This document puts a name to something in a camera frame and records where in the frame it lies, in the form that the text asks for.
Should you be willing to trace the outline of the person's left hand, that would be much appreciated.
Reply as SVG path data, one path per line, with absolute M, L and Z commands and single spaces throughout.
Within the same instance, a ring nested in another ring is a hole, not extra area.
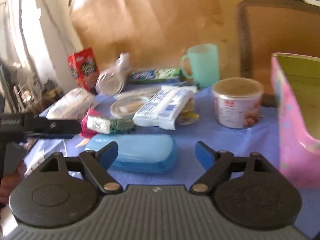
M 1 191 L 0 191 L 2 204 L 4 205 L 8 204 L 10 194 L 23 180 L 26 170 L 27 170 L 27 167 L 24 161 L 21 161 L 17 165 L 16 171 L 14 173 L 10 173 L 7 176 L 3 177 L 3 179 L 1 180 Z

